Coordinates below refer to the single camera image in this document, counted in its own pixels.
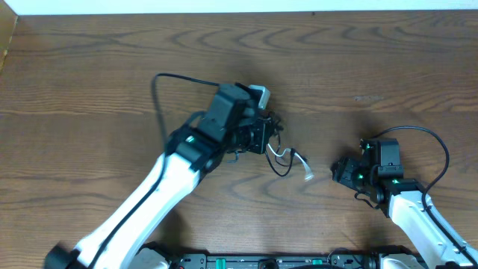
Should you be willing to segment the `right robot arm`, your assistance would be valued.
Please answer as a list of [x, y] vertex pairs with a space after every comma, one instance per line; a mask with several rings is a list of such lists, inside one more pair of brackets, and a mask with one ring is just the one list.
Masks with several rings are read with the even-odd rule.
[[441, 216], [425, 187], [404, 177], [398, 141], [372, 138], [360, 148], [360, 159], [343, 156], [332, 165], [332, 180], [365, 195], [399, 226], [428, 268], [476, 268], [477, 250]]

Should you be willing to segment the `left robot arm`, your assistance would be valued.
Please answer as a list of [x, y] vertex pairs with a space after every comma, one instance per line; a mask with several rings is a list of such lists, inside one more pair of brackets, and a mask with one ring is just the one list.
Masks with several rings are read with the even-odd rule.
[[264, 115], [270, 91], [260, 85], [221, 84], [207, 111], [198, 111], [168, 138], [145, 180], [96, 230], [68, 251], [46, 255], [45, 268], [129, 268], [167, 214], [224, 155], [262, 154], [273, 132]]

